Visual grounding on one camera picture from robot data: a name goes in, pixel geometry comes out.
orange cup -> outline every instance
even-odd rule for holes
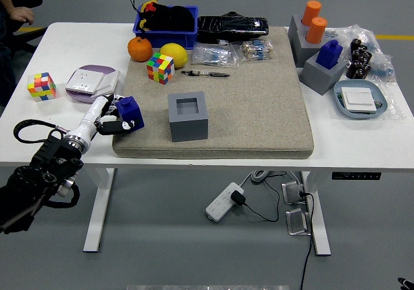
[[[314,17],[309,26],[308,34],[306,35],[306,41],[310,44],[321,43],[325,28],[328,25],[328,21],[322,17]]]
[[[308,1],[306,4],[305,13],[303,14],[302,23],[305,26],[310,26],[312,19],[319,16],[319,12],[321,11],[322,4],[319,1]]]

beige cushion pad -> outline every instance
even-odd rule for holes
[[[113,139],[120,157],[158,159],[306,159],[314,148],[287,31],[271,27],[271,60],[241,63],[236,69],[190,65],[166,85],[150,80],[146,63],[129,62],[125,96],[138,102],[145,127]],[[181,70],[229,73],[229,78],[189,77]],[[204,91],[208,139],[172,142],[170,93]]]

gray box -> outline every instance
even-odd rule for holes
[[[294,34],[296,33],[296,31],[298,31],[298,29],[306,30],[306,33],[309,30],[309,27],[305,26],[302,23],[302,17],[302,15],[293,15],[292,19],[290,20],[289,30],[287,32],[287,37],[289,38],[290,46],[292,46],[293,38],[295,36]]]
[[[318,94],[324,95],[340,79],[347,66],[347,62],[339,59],[332,69],[326,69],[316,62],[318,55],[319,52],[305,62],[302,73],[299,75],[299,80]]]
[[[208,138],[208,112],[204,92],[169,94],[168,117],[173,142]]]
[[[328,38],[324,35],[318,44],[311,44],[306,40],[309,28],[299,28],[292,34],[293,59],[297,68],[302,68],[305,62],[320,51],[321,47],[328,42]]]

clear plastic bag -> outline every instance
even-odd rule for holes
[[[375,119],[405,119],[406,115],[395,101],[392,88],[390,88],[397,83],[394,66],[391,63],[391,56],[382,53],[375,34],[372,31],[359,27],[358,25],[344,28],[327,28],[325,30],[325,34],[329,39],[338,40],[338,43],[343,47],[340,57],[345,61],[348,61],[349,64],[351,64],[352,52],[350,47],[352,40],[361,40],[362,44],[365,45],[368,48],[368,51],[372,54],[372,58],[369,61],[371,70],[365,79],[378,86],[388,104],[387,111],[379,117],[375,117]]]
[[[243,60],[267,60],[271,59],[271,51],[273,46],[267,39],[251,39],[241,44],[241,52]]]
[[[349,63],[351,63],[352,53],[350,49],[351,42],[353,39],[360,39],[372,54],[369,62],[371,70],[367,80],[370,80],[369,77],[375,76],[376,79],[383,82],[396,82],[391,56],[382,53],[380,45],[372,31],[363,29],[358,25],[353,25],[344,28],[327,28],[325,34],[329,39],[338,40],[338,43],[343,47],[341,58]]]
[[[214,65],[217,67],[237,68],[240,53],[237,45],[205,44],[195,42],[191,54],[192,65]]]

robotic arm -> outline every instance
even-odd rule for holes
[[[81,159],[91,147],[96,135],[114,135],[130,131],[139,120],[127,122],[113,121],[101,123],[104,115],[116,115],[114,105],[123,97],[118,95],[98,97],[82,118],[78,128],[66,131],[59,126],[37,120],[25,120],[16,125],[14,136],[23,143],[42,142],[28,166],[14,170],[7,184],[0,188],[0,233],[28,230],[34,216],[43,206],[70,208],[79,200],[79,188],[75,183],[77,171],[83,166]],[[27,141],[19,138],[19,131],[27,126],[43,124],[54,127],[47,139]],[[56,194],[65,196],[72,189],[70,203],[53,202]]]

